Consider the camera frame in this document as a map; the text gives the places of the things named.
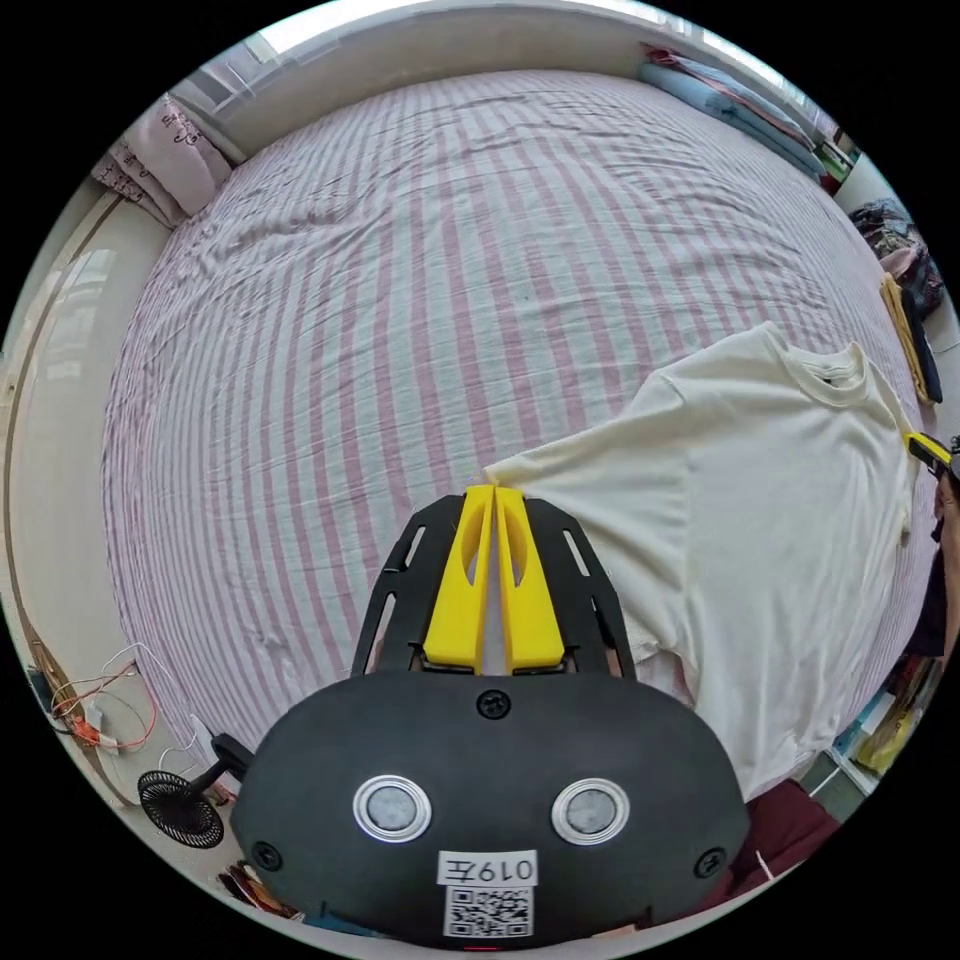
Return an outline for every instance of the electric fan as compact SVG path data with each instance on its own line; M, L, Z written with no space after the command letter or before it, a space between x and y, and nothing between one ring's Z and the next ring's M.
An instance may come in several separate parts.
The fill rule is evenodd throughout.
M253 759L233 737L220 734L211 743L217 762L195 780L166 770L148 770L137 781L144 813L155 827L184 846L209 850L223 839L223 821L203 795L225 773L238 780Z

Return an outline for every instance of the floor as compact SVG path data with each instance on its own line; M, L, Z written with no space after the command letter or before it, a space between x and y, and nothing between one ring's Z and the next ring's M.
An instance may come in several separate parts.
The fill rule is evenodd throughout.
M800 779L800 786L815 796L827 813L845 823L866 798L842 771L834 776L836 770L836 764L826 754L820 754Z

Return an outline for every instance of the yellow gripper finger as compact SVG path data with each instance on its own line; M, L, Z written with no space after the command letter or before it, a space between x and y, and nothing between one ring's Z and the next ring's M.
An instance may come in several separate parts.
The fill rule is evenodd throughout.
M564 646L519 490L498 487L497 545L507 672L559 666Z
M493 486L467 487L460 523L423 644L429 663L480 672L490 574ZM470 568L476 558L474 574Z

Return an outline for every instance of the folded clothes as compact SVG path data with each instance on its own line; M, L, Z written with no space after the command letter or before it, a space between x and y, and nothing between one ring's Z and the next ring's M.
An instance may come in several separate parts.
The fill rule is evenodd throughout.
M779 107L774 106L766 97L760 96L759 93L735 80L729 73L697 63L696 60L681 57L671 50L652 50L649 57L651 63L679 70L702 80L718 93L724 94L739 106L746 108L741 113L749 113L763 120L766 125L775 127L791 140L795 140L807 153L813 153L814 142L806 135L800 124L788 117Z
M880 283L880 296L907 358L917 398L921 403L942 403L940 375L913 295L909 291L901 290L897 281L889 273L885 273Z
M826 173L826 168L806 146L768 122L751 107L699 77L655 63L641 64L637 77L701 113L740 130L814 180L819 182Z

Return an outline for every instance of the blue folded blanket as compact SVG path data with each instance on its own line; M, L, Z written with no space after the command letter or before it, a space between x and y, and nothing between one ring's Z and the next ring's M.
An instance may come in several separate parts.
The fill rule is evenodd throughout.
M702 67L699 64L697 67L701 70L710 70L709 67ZM717 79L726 86L732 86L736 83L726 74L721 74L719 71L714 72L718 74ZM649 83L651 86L672 94L678 100L682 100L701 113L722 120L747 136L753 137L768 150L773 151L777 156L782 157L802 173L818 182L827 172L820 160L803 144L787 136L782 130L778 130L772 123L758 116L749 107L724 93L720 93L718 90L714 90L713 87L698 77L680 73L669 67L661 67L655 63L644 63L640 66L638 78L644 83ZM781 112L773 104L766 103L752 91L750 92L750 99L762 103L762 109L772 115ZM785 114L784 119L788 123L792 123Z

